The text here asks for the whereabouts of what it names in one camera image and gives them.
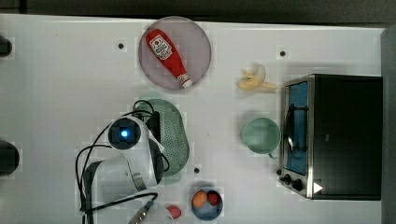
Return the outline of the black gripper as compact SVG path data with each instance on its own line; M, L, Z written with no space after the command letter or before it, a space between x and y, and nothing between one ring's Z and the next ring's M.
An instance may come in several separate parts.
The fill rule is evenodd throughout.
M151 131L157 141L161 141L161 122L160 113L154 111L150 118L146 121L148 129Z

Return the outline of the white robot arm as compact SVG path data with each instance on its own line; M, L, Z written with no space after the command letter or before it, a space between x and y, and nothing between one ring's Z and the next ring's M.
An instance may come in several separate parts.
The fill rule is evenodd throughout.
M105 128L105 147L116 150L116 157L85 164L79 184L84 188L81 209L87 224L95 224L96 212L141 197L170 169L161 144L160 113L150 112L148 119L140 113L123 115Z

